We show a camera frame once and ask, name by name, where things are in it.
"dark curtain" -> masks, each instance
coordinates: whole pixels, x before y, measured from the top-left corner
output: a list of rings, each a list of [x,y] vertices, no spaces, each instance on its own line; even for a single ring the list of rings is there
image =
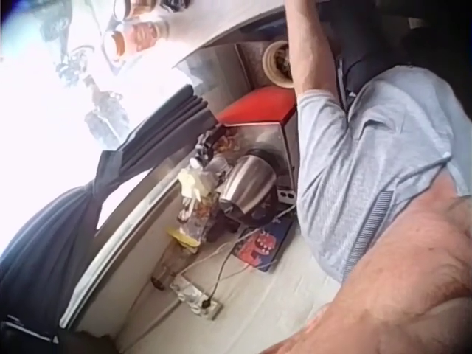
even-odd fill
[[[146,119],[116,151],[103,151],[93,181],[33,216],[0,256],[0,320],[53,336],[90,260],[105,199],[216,124],[207,103],[186,86]]]

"metal kettle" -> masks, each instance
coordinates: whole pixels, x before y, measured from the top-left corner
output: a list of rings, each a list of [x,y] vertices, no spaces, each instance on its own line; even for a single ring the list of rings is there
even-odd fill
[[[219,198],[225,215],[248,226],[270,223],[277,214],[277,162],[265,150],[251,150],[239,158]]]

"glass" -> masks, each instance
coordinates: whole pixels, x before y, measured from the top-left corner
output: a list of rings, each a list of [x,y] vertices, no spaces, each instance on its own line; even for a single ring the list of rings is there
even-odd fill
[[[102,51],[105,3],[23,0],[2,24],[0,254],[38,210],[93,179],[102,150],[190,83],[177,69],[114,72]],[[100,225],[144,177],[108,198]]]

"orange jar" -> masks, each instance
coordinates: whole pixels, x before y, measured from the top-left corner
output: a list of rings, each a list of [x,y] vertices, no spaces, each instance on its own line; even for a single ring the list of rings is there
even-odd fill
[[[163,20],[123,24],[105,34],[103,47],[109,60],[119,62],[153,47],[159,39],[166,37],[167,24]]]
[[[135,18],[153,11],[156,2],[157,0],[115,0],[113,15],[118,21]]]

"power strip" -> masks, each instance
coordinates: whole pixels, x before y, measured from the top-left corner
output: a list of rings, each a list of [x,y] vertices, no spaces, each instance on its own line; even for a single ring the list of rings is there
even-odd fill
[[[223,307],[221,303],[212,299],[209,308],[202,308],[201,303],[208,299],[208,296],[181,275],[172,281],[170,288],[177,294],[180,301],[190,306],[190,310],[195,315],[204,319],[213,320]]]

